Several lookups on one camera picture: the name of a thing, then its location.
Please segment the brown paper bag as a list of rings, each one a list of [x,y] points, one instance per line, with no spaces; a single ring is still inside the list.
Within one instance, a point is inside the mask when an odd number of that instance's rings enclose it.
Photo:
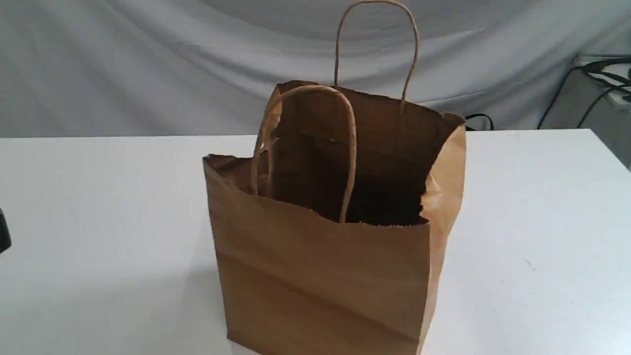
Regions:
[[[466,172],[466,121],[401,97],[279,83],[253,156],[203,164],[227,337],[264,355],[419,355]]]

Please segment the grey backdrop cloth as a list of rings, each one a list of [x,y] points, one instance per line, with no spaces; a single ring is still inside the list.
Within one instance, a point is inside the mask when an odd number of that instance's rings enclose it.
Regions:
[[[3,0],[1,136],[237,135],[276,84],[331,85],[349,0]],[[630,50],[628,0],[406,0],[407,100],[536,125],[580,52]]]

